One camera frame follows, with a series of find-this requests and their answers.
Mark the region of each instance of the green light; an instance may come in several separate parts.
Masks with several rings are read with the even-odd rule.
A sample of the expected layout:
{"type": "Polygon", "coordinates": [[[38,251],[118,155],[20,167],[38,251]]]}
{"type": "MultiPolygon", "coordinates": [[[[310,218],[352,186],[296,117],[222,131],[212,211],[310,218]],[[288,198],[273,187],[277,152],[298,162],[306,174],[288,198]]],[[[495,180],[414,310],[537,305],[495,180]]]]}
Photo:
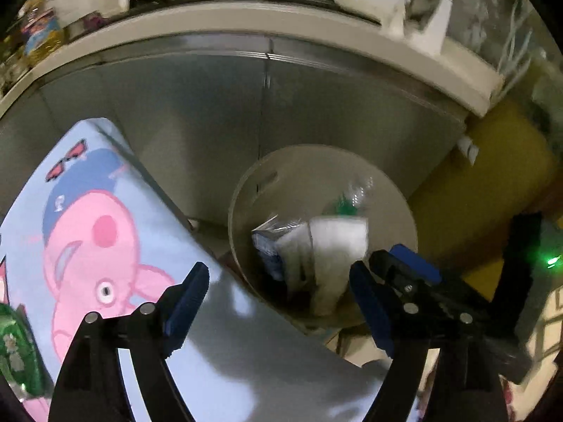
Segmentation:
{"type": "Polygon", "coordinates": [[[561,258],[561,255],[559,257],[553,257],[552,259],[549,259],[547,261],[547,264],[548,265],[555,265],[559,261],[560,258],[561,258]]]}

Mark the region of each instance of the screw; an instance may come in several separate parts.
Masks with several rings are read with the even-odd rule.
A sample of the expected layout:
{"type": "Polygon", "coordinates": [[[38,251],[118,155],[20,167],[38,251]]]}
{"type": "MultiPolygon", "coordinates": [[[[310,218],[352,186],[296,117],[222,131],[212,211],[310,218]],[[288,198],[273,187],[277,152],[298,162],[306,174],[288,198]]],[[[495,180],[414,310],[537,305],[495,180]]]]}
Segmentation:
{"type": "Polygon", "coordinates": [[[460,314],[460,320],[464,323],[464,324],[471,324],[473,322],[473,316],[467,312],[462,312],[460,314]]]}
{"type": "Polygon", "coordinates": [[[151,314],[154,312],[154,309],[154,303],[145,303],[141,305],[139,311],[141,311],[141,314],[151,314]]]}
{"type": "Polygon", "coordinates": [[[403,309],[407,314],[416,314],[418,312],[418,306],[414,303],[405,303],[403,309]]]}
{"type": "Polygon", "coordinates": [[[98,313],[97,312],[89,312],[85,315],[84,320],[87,324],[93,324],[98,320],[98,313]]]}

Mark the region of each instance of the trash can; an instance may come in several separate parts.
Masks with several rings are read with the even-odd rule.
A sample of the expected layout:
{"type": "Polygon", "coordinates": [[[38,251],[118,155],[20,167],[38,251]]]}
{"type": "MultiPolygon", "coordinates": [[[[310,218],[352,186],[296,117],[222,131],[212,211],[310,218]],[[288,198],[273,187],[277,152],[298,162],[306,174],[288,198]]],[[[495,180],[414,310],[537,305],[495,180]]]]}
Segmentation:
{"type": "Polygon", "coordinates": [[[256,162],[241,178],[229,208],[229,240],[233,257],[252,290],[278,312],[305,328],[344,328],[364,320],[350,293],[331,315],[314,316],[299,303],[287,303],[270,289],[251,232],[273,215],[284,220],[309,220],[322,215],[351,183],[370,179],[367,196],[369,249],[389,250],[401,243],[417,251],[415,220],[393,182],[363,158],[329,146],[289,146],[256,162]]]}

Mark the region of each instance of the yellow wall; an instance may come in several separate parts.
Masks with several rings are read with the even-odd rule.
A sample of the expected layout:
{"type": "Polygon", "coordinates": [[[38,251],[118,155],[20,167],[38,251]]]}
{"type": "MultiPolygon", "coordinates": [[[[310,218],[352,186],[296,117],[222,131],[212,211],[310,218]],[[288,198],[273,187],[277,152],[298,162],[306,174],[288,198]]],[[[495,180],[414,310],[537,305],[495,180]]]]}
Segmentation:
{"type": "MultiPolygon", "coordinates": [[[[563,217],[557,221],[557,226],[563,228],[563,217]]],[[[502,258],[494,259],[472,269],[463,275],[463,279],[489,301],[493,299],[494,291],[502,272],[502,258]]]]}
{"type": "MultiPolygon", "coordinates": [[[[419,253],[433,262],[507,223],[556,172],[544,137],[509,100],[469,126],[467,134],[479,147],[474,166],[455,149],[409,199],[419,253]]],[[[488,271],[494,277],[497,269],[488,271]]]]}

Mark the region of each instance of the pink cartoon pig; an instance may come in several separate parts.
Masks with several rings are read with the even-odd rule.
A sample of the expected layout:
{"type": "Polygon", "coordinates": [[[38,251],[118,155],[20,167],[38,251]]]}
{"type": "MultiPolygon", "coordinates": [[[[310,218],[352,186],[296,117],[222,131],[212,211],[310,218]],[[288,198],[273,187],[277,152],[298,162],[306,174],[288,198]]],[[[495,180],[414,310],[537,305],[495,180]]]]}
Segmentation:
{"type": "Polygon", "coordinates": [[[45,244],[43,269],[56,299],[52,340],[61,361],[86,313],[130,314],[132,295],[157,301],[174,284],[139,259],[133,217],[110,192],[90,190],[58,217],[45,244]]]}
{"type": "Polygon", "coordinates": [[[6,286],[6,257],[0,263],[0,303],[8,303],[8,287],[6,286]]]}

